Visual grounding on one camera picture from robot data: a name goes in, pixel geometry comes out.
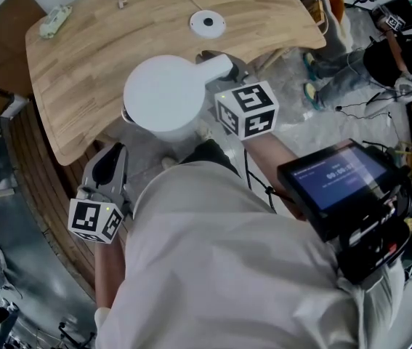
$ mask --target display screen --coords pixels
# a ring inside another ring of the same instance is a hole
[[[352,146],[291,175],[324,210],[366,186],[375,187],[375,179],[385,172],[384,167]]]

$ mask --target equipment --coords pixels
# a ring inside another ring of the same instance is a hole
[[[240,140],[273,131],[279,104],[267,81],[215,95],[219,122]]]
[[[86,165],[76,199],[70,200],[68,230],[85,241],[112,243],[131,214],[125,190],[128,150],[121,143],[101,150]]]
[[[227,24],[219,13],[200,10],[191,16],[190,28],[201,38],[216,39],[224,34]]]
[[[352,140],[278,167],[278,179],[322,240],[334,245],[354,284],[395,260],[409,240],[407,174],[378,149]]]
[[[382,23],[386,23],[392,30],[401,31],[405,25],[404,20],[398,16],[394,15],[390,12],[390,10],[384,5],[378,5],[377,7],[372,9],[372,19],[376,23],[377,28]]]
[[[196,129],[206,96],[205,84],[227,75],[233,64],[220,55],[195,65],[161,55],[139,64],[124,88],[126,119],[167,142],[184,140]]]

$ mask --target wireless charger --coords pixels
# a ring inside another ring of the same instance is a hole
[[[211,10],[200,10],[191,17],[190,27],[201,38],[216,39],[223,35],[227,24],[219,13]]]

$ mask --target sneaker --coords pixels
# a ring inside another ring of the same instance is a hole
[[[7,270],[7,263],[5,261],[5,256],[4,253],[2,252],[2,249],[0,249],[0,266],[2,271]]]
[[[10,305],[9,300],[8,300],[8,299],[4,299],[4,298],[2,297],[2,299],[1,299],[1,307],[3,307],[3,308],[8,308],[9,305]]]
[[[214,135],[212,133],[211,126],[208,125],[204,120],[199,119],[198,128],[196,129],[196,133],[202,139],[203,142],[207,140],[213,140]]]
[[[11,303],[9,304],[9,306],[7,307],[7,310],[8,310],[9,312],[18,311],[18,306],[17,306],[17,304],[15,304],[14,302],[11,302]]]
[[[164,156],[161,161],[161,165],[164,171],[178,165],[178,160],[173,159],[171,156]]]
[[[320,111],[321,107],[317,101],[317,90],[311,83],[304,84],[304,95],[307,100],[311,103],[313,108],[317,111]]]
[[[309,52],[304,53],[302,55],[302,61],[304,62],[304,65],[306,66],[309,79],[311,79],[312,81],[316,81],[317,76],[315,75],[314,68],[312,67],[312,65],[315,62],[314,56],[312,56]]]

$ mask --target wooden table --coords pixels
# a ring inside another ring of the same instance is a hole
[[[189,0],[77,0],[50,40],[37,22],[26,35],[28,65],[41,120],[62,165],[121,115],[125,81],[142,61],[178,55],[195,62],[205,49],[250,62],[281,47],[320,48],[326,42],[299,0],[196,0],[225,17],[218,39],[189,28],[197,8]]]

